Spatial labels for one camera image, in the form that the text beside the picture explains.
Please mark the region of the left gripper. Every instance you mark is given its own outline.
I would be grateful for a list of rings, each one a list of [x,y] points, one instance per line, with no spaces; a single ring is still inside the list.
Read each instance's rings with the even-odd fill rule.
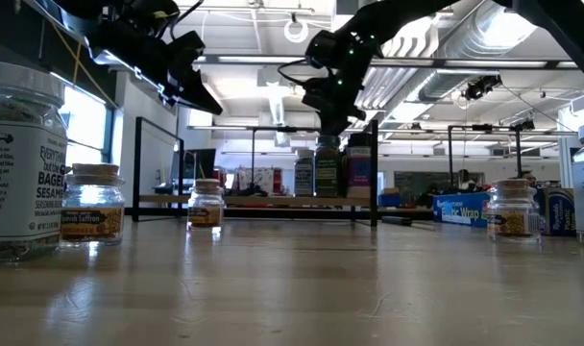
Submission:
[[[205,87],[200,71],[192,69],[191,64],[171,63],[168,44],[140,33],[123,20],[102,22],[87,35],[89,54],[96,63],[119,62],[128,67],[157,89],[164,104],[179,103],[193,110],[221,114],[223,108]]]

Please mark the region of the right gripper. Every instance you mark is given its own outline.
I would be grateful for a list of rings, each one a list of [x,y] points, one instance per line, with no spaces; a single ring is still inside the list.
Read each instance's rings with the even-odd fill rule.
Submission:
[[[374,56],[379,53],[378,35],[363,31],[321,31],[308,44],[306,62],[325,69],[326,77],[311,77],[302,82],[303,103],[317,111],[320,134],[341,135],[351,125],[349,117],[366,119],[355,104]]]

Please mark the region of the green lid herb jar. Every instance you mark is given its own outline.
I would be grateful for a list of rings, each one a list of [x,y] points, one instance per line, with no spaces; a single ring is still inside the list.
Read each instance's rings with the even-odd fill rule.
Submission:
[[[338,136],[320,135],[316,140],[315,195],[319,198],[335,198],[339,195],[339,145]]]

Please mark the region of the purple label jar black lid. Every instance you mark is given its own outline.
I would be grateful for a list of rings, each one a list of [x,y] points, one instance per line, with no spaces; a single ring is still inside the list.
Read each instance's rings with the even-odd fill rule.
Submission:
[[[347,196],[369,198],[371,193],[371,135],[355,133],[346,146]]]

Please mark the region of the wooden shelf black metal frame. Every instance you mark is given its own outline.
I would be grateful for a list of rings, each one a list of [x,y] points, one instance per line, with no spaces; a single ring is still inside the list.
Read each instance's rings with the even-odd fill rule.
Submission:
[[[178,164],[183,164],[184,141],[179,136],[163,129],[151,120],[139,116],[134,127],[134,165],[132,183],[132,205],[125,209],[133,222],[142,222],[148,216],[182,217],[185,215],[183,204],[189,197],[183,193],[183,173],[178,168],[178,193],[176,195],[142,195],[140,175],[142,159],[143,126],[147,124],[179,143]],[[313,198],[313,197],[259,197],[227,196],[225,201],[232,205],[228,218],[266,218],[271,219],[272,211],[279,212],[283,219],[365,220],[374,227],[378,222],[377,210],[377,122],[369,126],[370,137],[370,196],[368,198]]]

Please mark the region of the small saffron jar cork lid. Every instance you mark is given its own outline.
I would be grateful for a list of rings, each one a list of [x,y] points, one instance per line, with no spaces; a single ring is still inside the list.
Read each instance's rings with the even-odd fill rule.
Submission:
[[[111,163],[73,163],[65,176],[61,210],[61,241],[117,245],[122,241],[125,197],[119,166]]]
[[[209,230],[219,233],[222,228],[225,201],[219,181],[197,179],[188,200],[187,230]]]
[[[525,179],[494,181],[488,190],[488,236],[494,241],[540,244],[546,221],[535,194],[536,189]]]

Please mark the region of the long ceiling light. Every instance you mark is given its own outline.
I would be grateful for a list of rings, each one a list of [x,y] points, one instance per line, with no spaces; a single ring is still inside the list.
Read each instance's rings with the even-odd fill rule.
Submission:
[[[374,59],[374,67],[401,68],[437,68],[437,69],[520,69],[520,70],[578,70],[579,66],[572,61],[562,60],[465,60],[439,58],[398,58]]]
[[[279,65],[289,62],[304,62],[304,57],[267,56],[267,55],[205,55],[196,60],[199,64],[235,64],[235,65]]]

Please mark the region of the bright window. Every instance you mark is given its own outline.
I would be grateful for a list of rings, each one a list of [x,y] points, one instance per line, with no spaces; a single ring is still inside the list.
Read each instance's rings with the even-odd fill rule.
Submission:
[[[68,148],[66,164],[110,163],[112,110],[100,98],[71,85],[62,76],[51,72],[64,85],[64,104],[60,114],[67,126]]]

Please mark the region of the blue plastic wrap box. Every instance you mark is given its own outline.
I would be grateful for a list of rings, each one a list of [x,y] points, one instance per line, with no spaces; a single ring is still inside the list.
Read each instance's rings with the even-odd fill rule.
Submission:
[[[438,195],[433,198],[433,219],[437,222],[486,228],[487,192]],[[546,219],[545,235],[576,237],[575,207],[571,189],[539,188],[534,196]]]

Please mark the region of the bagel seasoning jar white lid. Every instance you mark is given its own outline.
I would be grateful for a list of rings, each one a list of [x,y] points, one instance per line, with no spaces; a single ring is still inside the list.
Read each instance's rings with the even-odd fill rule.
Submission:
[[[0,261],[58,247],[68,144],[63,104],[63,82],[0,62]]]

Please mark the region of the black background rig frame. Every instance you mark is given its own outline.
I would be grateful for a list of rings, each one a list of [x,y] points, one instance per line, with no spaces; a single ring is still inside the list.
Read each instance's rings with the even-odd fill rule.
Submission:
[[[450,175],[450,186],[457,187],[457,183],[454,181],[453,172],[453,153],[452,153],[452,133],[453,130],[462,130],[467,133],[468,130],[472,132],[478,132],[480,135],[496,135],[496,136],[513,136],[515,138],[515,148],[516,148],[516,168],[517,177],[521,179],[523,177],[523,166],[522,166],[522,133],[530,133],[532,136],[578,136],[577,132],[574,131],[553,131],[553,130],[525,130],[523,125],[515,126],[494,126],[491,124],[474,124],[474,125],[449,125],[447,127],[448,136],[448,158],[449,158],[449,175]]]

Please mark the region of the silver ventilation duct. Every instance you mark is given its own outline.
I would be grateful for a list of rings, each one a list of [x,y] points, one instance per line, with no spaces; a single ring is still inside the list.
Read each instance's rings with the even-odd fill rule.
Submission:
[[[488,2],[477,4],[444,39],[439,38],[439,21],[435,14],[406,24],[382,45],[382,53],[387,58],[503,58],[536,31],[518,14]],[[355,104],[369,117],[383,111],[384,123],[405,124],[474,76],[462,70],[372,67]]]

